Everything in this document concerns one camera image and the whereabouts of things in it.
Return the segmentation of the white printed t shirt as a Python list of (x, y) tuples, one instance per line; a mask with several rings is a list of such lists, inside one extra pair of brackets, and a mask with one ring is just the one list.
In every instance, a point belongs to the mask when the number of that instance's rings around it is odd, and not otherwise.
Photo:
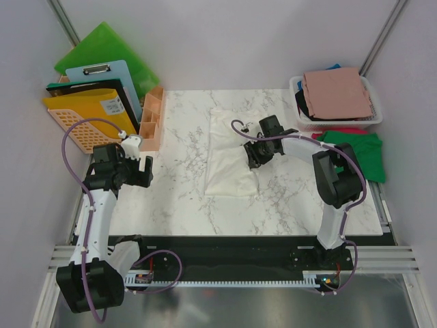
[(260, 132), (261, 111), (235, 112), (215, 108), (210, 111), (209, 147), (206, 169), (205, 195), (246, 197), (258, 194), (258, 179), (249, 169), (244, 144), (248, 139), (231, 127), (233, 120), (246, 125), (247, 135)]

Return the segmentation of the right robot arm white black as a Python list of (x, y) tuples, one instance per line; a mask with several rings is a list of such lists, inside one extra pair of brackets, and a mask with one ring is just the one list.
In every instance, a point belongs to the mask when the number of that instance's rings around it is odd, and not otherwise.
[(317, 233), (314, 264), (328, 269), (337, 261), (336, 248), (347, 243), (349, 211), (362, 204), (367, 183), (352, 146), (334, 145), (305, 136), (295, 129), (285, 130), (275, 115), (259, 121), (261, 132), (251, 137), (248, 126), (233, 120), (231, 127), (248, 141), (244, 149), (251, 169), (267, 164), (274, 155), (296, 157), (313, 166), (318, 194), (324, 203), (322, 223)]

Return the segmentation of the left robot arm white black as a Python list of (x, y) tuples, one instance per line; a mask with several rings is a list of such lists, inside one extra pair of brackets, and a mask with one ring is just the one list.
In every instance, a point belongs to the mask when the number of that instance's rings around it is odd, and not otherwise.
[(116, 307), (124, 300), (124, 280), (131, 267), (142, 269), (150, 253), (138, 236), (122, 239), (108, 250), (112, 214), (123, 185), (148, 188), (153, 179), (151, 157), (140, 169), (139, 136), (122, 143), (94, 147), (94, 162), (83, 184), (84, 213), (79, 238), (66, 266), (57, 269), (56, 282), (74, 313)]

